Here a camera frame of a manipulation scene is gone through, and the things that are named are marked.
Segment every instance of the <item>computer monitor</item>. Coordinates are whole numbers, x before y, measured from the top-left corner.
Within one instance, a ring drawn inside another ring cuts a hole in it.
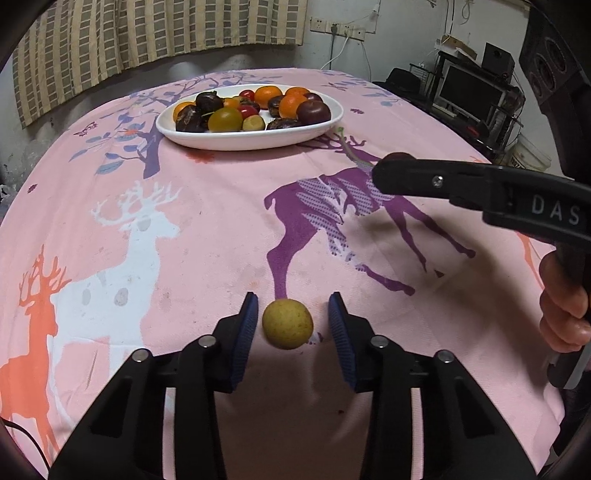
[[[464,115],[489,125],[496,111],[494,106],[502,105],[505,91],[457,65],[450,65],[437,97]]]

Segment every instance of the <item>mandarin orange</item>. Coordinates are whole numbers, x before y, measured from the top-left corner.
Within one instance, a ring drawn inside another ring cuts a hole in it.
[[[265,85],[256,90],[255,102],[258,103],[263,110],[267,110],[267,102],[278,95],[283,95],[279,87],[276,87],[275,85]]]
[[[285,95],[279,102],[279,116],[281,118],[297,119],[297,108],[308,99],[301,93]]]
[[[287,89],[285,94],[291,95],[292,93],[299,93],[301,95],[305,95],[306,93],[310,93],[310,91],[304,87],[291,87]]]

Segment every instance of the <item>white deer print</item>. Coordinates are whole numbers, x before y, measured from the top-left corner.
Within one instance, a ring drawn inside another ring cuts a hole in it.
[[[123,263],[71,282],[51,296],[58,329],[55,337],[48,337],[48,351],[52,352],[50,388],[66,421],[71,422],[57,395],[55,369],[68,343],[109,338],[109,377],[133,350],[144,346],[140,323],[150,309],[160,273],[156,239],[175,238],[179,233],[178,226],[156,207],[172,202],[179,192],[171,194],[170,185],[165,189],[154,183],[152,194],[144,197],[137,181],[117,202],[119,218],[109,220],[101,215],[106,200],[91,210],[101,225],[120,225],[119,231],[129,231],[129,247]]]

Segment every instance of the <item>white wall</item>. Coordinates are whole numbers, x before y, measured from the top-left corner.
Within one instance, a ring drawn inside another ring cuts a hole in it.
[[[309,0],[307,16],[350,22],[368,16],[377,1]],[[382,0],[377,19],[370,16],[356,22],[369,30],[376,29],[376,33],[368,34],[365,41],[373,80],[385,80],[393,67],[406,69],[411,62],[421,62],[432,51],[435,39],[441,36],[443,15],[441,6],[432,8],[426,0]],[[307,22],[301,47],[223,48],[148,64],[109,79],[51,111],[25,130],[21,129],[18,120],[12,66],[9,64],[0,73],[0,173],[2,166],[6,165],[7,183],[20,187],[39,158],[64,130],[109,100],[207,72],[287,66],[320,68],[330,58],[330,38],[328,34],[310,32]],[[337,38],[335,54],[343,42],[344,38]],[[369,78],[358,41],[348,42],[342,56],[333,62],[333,69]]]
[[[464,19],[461,12],[464,0],[456,0],[455,22],[452,35],[473,48],[478,53],[478,62],[482,61],[486,43],[510,52],[515,59],[515,74],[525,91],[526,103],[521,114],[524,124],[522,133],[541,152],[552,160],[549,173],[561,174],[558,153],[547,118],[542,115],[534,92],[519,67],[519,54],[527,29],[528,14],[521,8],[497,0],[474,0],[470,7],[470,20],[460,25]]]

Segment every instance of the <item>cardboard box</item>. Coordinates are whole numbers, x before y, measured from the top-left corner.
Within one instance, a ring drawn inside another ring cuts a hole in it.
[[[478,54],[474,50],[472,50],[468,45],[466,45],[461,40],[452,37],[451,35],[446,34],[442,36],[440,46],[443,48],[443,50],[447,51],[456,51],[456,49],[459,49],[474,61],[476,61],[476,58],[478,56]]]

